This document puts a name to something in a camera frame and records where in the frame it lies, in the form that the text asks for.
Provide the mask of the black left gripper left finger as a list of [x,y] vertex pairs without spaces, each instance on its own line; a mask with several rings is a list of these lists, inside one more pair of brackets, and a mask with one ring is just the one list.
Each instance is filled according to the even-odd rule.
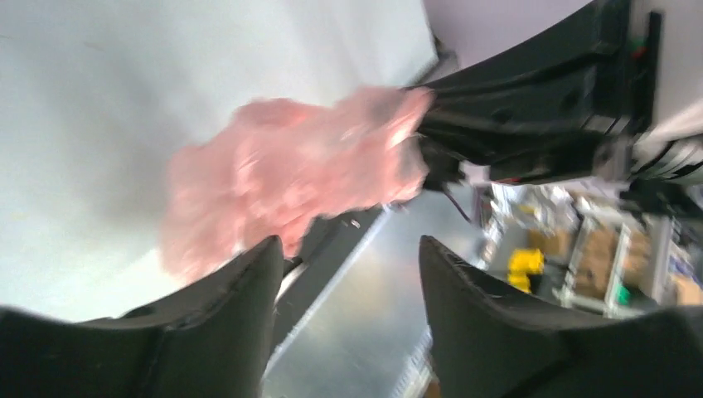
[[283,276],[271,236],[121,318],[66,323],[3,308],[4,397],[257,397]]

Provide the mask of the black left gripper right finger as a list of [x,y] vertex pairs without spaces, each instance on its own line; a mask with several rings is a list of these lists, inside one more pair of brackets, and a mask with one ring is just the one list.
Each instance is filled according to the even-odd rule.
[[468,265],[434,237],[419,270],[445,397],[699,397],[702,309],[622,320],[562,308]]

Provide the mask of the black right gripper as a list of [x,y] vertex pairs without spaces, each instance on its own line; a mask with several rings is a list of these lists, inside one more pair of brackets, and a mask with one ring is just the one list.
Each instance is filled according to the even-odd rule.
[[700,1],[591,1],[538,35],[425,86],[441,98],[462,98],[605,65],[625,47],[629,20],[637,125],[628,146],[627,120],[590,105],[532,110],[525,119],[517,108],[479,117],[437,107],[419,133],[456,158],[486,166],[491,182],[599,177],[627,182],[620,197],[639,211],[700,217]]

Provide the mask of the pink plastic trash bag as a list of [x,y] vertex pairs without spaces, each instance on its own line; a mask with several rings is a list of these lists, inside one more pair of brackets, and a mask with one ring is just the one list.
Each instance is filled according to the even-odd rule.
[[433,94],[362,87],[335,105],[256,100],[169,165],[162,267],[193,282],[270,235],[294,257],[318,217],[408,201],[428,174],[416,130]]

